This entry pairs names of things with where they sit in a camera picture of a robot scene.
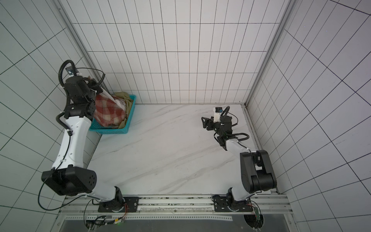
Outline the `red plaid skirt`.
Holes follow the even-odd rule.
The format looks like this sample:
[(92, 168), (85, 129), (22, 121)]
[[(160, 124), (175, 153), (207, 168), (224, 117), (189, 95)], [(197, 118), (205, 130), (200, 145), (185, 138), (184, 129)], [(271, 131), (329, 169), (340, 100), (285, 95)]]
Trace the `red plaid skirt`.
[(114, 95), (110, 95), (105, 90), (96, 96), (95, 103), (94, 119), (102, 127), (118, 129), (126, 116), (125, 104), (122, 104)]

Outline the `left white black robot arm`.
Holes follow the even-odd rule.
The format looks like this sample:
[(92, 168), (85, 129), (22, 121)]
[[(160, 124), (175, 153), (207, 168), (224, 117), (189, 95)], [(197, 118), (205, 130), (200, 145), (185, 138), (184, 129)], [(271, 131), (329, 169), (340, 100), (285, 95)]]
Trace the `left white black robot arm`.
[(84, 167), (83, 156), (87, 134), (93, 121), (97, 82), (79, 75), (62, 81), (67, 103), (56, 120), (65, 128), (57, 158), (41, 176), (43, 184), (59, 196), (88, 196), (112, 212), (123, 210), (125, 202), (118, 187), (98, 181), (93, 170)]

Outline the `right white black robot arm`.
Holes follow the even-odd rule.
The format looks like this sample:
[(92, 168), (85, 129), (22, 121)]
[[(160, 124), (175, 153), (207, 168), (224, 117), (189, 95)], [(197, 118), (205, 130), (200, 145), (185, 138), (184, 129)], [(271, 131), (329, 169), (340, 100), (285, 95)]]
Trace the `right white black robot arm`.
[(268, 152), (252, 150), (244, 146), (242, 141), (249, 139), (250, 136), (246, 133), (233, 133), (230, 116), (221, 116), (219, 121), (215, 121), (214, 117), (202, 117), (201, 120), (204, 129), (214, 131), (214, 139), (219, 145), (240, 160), (241, 185), (230, 187), (224, 199), (215, 195), (214, 203), (222, 210), (231, 212), (251, 210), (253, 208), (251, 196), (277, 187), (277, 179)]

